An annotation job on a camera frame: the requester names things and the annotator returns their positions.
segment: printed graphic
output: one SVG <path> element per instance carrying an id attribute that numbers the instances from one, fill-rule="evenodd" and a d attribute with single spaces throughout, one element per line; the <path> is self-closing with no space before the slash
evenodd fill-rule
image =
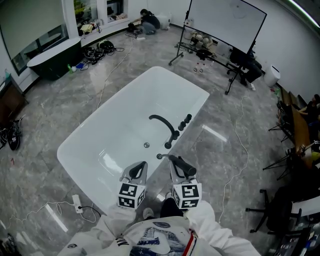
<path id="1" fill-rule="evenodd" d="M 142 202 L 142 200 L 145 198 L 145 191 L 143 190 L 141 195 L 138 198 L 138 205 L 140 205 L 140 203 Z"/>
<path id="2" fill-rule="evenodd" d="M 136 196 L 136 193 L 137 193 L 137 186 L 123 183 L 119 194 L 134 198 Z"/>
<path id="3" fill-rule="evenodd" d="M 132 247 L 130 255 L 182 256 L 185 248 L 174 233 L 156 227 L 149 227 L 144 231 L 137 246 Z"/>
<path id="4" fill-rule="evenodd" d="M 135 200 L 119 196 L 119 205 L 124 207 L 135 208 Z"/>
<path id="5" fill-rule="evenodd" d="M 199 192 L 196 185 L 183 185 L 182 198 L 198 198 Z"/>
<path id="6" fill-rule="evenodd" d="M 199 200 L 186 200 L 182 201 L 181 208 L 193 208 L 197 207 Z"/>
<path id="7" fill-rule="evenodd" d="M 179 198 L 178 193 L 177 193 L 177 191 L 176 191 L 175 189 L 173 189 L 173 194 L 172 194 L 172 196 L 173 196 L 176 204 L 179 205 L 179 203 L 180 203 L 180 198 Z"/>
<path id="8" fill-rule="evenodd" d="M 153 224 L 158 226 L 159 228 L 163 228 L 163 229 L 168 229 L 171 227 L 170 224 L 166 223 L 166 222 L 155 221 L 155 222 L 153 222 Z"/>
<path id="9" fill-rule="evenodd" d="M 76 248 L 76 247 L 77 247 L 77 245 L 75 243 L 71 243 L 68 245 L 68 248 Z"/>

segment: white cable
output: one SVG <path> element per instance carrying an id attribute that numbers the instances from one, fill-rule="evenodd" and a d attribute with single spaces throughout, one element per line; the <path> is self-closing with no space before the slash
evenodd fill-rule
<path id="1" fill-rule="evenodd" d="M 223 188 L 223 199 L 222 199 L 222 213 L 221 213 L 220 218 L 219 218 L 219 221 L 218 221 L 219 224 L 220 224 L 221 217 L 222 217 L 222 215 L 223 215 L 224 212 L 225 212 L 226 186 L 227 186 L 230 182 L 232 182 L 232 180 L 233 180 L 235 177 L 238 177 L 238 176 L 241 175 L 242 171 L 247 168 L 248 162 L 249 162 L 249 152 L 248 152 L 248 150 L 246 149 L 246 147 L 242 144 L 241 139 L 240 139 L 240 137 L 239 137 L 239 135 L 238 135 L 238 133 L 237 133 L 237 123 L 240 122 L 241 119 L 242 119 L 242 117 L 244 116 L 244 106 L 242 105 L 242 101 L 244 100 L 244 98 L 249 98 L 249 95 L 248 95 L 248 96 L 243 96 L 242 99 L 241 99 L 242 115 L 241 115 L 240 119 L 235 122 L 234 132 L 235 132 L 236 136 L 238 137 L 241 146 L 244 148 L 244 150 L 245 150 L 245 152 L 246 152 L 246 154 L 247 154 L 247 159 L 246 159 L 246 162 L 245 162 L 244 167 L 240 170 L 240 172 L 239 172 L 237 175 L 234 175 L 234 176 L 224 185 L 224 188 Z"/>
<path id="2" fill-rule="evenodd" d="M 92 202 L 91 211 L 92 211 L 93 216 L 94 216 L 94 221 L 91 221 L 91 220 L 89 220 L 89 219 L 87 219 L 87 218 L 83 217 L 82 213 L 80 213 L 80 215 L 81 215 L 82 219 L 84 219 L 84 220 L 86 220 L 86 221 L 88 221 L 88 222 L 91 222 L 91 223 L 96 223 L 96 221 L 97 221 L 97 216 L 96 216 L 96 215 L 95 215 L 95 213 L 94 213 L 94 209 L 93 209 L 93 207 L 94 207 L 94 203 Z"/>
<path id="3" fill-rule="evenodd" d="M 58 213 L 59 213 L 60 215 L 62 215 L 62 209 L 61 209 L 60 204 L 68 204 L 68 205 L 70 205 L 70 206 L 75 206 L 73 203 L 69 203 L 69 202 L 66 202 L 66 201 L 63 201 L 63 202 L 47 202 L 44 206 L 40 207 L 39 210 L 37 210 L 37 211 L 33 211 L 33 210 L 30 211 L 30 212 L 26 215 L 26 217 L 25 217 L 24 219 L 19 219 L 19 218 L 17 218 L 16 216 L 11 215 L 11 217 L 10 217 L 10 219 L 9 219 L 9 226 L 8 226 L 6 229 L 9 229 L 9 228 L 11 227 L 11 219 L 12 219 L 13 217 L 14 217 L 16 220 L 18 220 L 18 221 L 20 221 L 21 223 L 23 223 L 24 221 L 26 221 L 26 220 L 28 219 L 28 217 L 29 217 L 30 214 L 32 214 L 32 213 L 37 214 L 37 213 L 40 212 L 44 207 L 46 207 L 47 204 L 56 204 L 56 209 L 57 209 L 57 211 L 58 211 Z"/>
<path id="4" fill-rule="evenodd" d="M 103 94 L 104 94 L 104 90 L 105 90 L 105 88 L 106 88 L 106 82 L 107 82 L 108 78 L 110 77 L 110 75 L 112 74 L 112 72 L 115 71 L 115 70 L 117 69 L 117 67 L 119 67 L 122 62 L 124 62 L 124 60 L 126 59 L 126 57 L 128 56 L 128 54 L 131 52 L 131 50 L 132 50 L 133 47 L 134 47 L 134 39 L 131 38 L 131 48 L 130 48 L 130 50 L 129 50 L 129 51 L 127 52 L 127 54 L 123 57 L 123 59 L 120 61 L 120 63 L 110 72 L 110 74 L 106 77 L 106 79 L 105 79 L 105 81 L 104 81 L 104 86 L 103 86 L 103 89 L 102 89 L 102 92 L 101 92 L 100 101 L 99 101 L 98 106 L 96 107 L 96 109 L 99 108 L 100 103 L 101 103 L 101 101 L 102 101 L 102 96 L 103 96 Z"/>

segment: white bathtub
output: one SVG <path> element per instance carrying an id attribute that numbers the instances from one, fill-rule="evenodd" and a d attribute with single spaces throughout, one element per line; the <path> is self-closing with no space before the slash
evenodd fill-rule
<path id="1" fill-rule="evenodd" d="M 163 161 L 157 154 L 170 151 L 164 146 L 171 136 L 169 128 L 157 119 L 149 120 L 149 116 L 160 115 L 178 130 L 187 114 L 193 121 L 208 97 L 209 93 L 184 78 L 152 67 L 89 116 L 61 144 L 58 160 L 105 212 L 116 203 L 118 181 L 126 167 L 146 161 L 148 179 Z M 180 137 L 189 125 L 180 131 Z"/>

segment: sleeve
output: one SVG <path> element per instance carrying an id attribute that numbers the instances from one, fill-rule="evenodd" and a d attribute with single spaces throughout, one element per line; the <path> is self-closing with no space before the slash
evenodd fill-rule
<path id="1" fill-rule="evenodd" d="M 88 232 L 79 232 L 58 256 L 90 255 L 107 248 L 136 218 L 134 210 L 113 205 Z"/>
<path id="2" fill-rule="evenodd" d="M 215 212 L 206 201 L 190 209 L 185 216 L 189 219 L 189 228 L 210 246 L 219 248 L 228 256 L 260 256 L 246 239 L 235 237 L 228 228 L 222 228 L 216 221 Z"/>

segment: bottle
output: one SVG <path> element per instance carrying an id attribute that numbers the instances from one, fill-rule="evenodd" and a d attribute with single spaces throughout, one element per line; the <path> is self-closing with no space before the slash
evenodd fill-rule
<path id="1" fill-rule="evenodd" d="M 206 64 L 203 63 L 203 67 L 200 68 L 200 73 L 202 73 L 202 72 L 204 71 L 205 65 L 206 65 Z"/>
<path id="2" fill-rule="evenodd" d="M 8 72 L 7 69 L 5 69 L 4 72 L 5 72 L 5 79 L 8 79 L 11 74 Z"/>
<path id="3" fill-rule="evenodd" d="M 197 63 L 197 64 L 195 65 L 195 67 L 194 67 L 194 69 L 193 69 L 194 72 L 197 72 L 197 71 L 198 71 L 198 65 L 199 65 L 199 63 Z"/>
<path id="4" fill-rule="evenodd" d="M 71 69 L 71 67 L 70 67 L 70 65 L 69 65 L 69 64 L 68 64 L 68 66 L 67 66 L 67 67 L 68 67 L 69 73 L 70 73 L 70 74 L 72 74 L 72 73 L 73 73 L 73 71 L 72 71 L 72 69 Z"/>

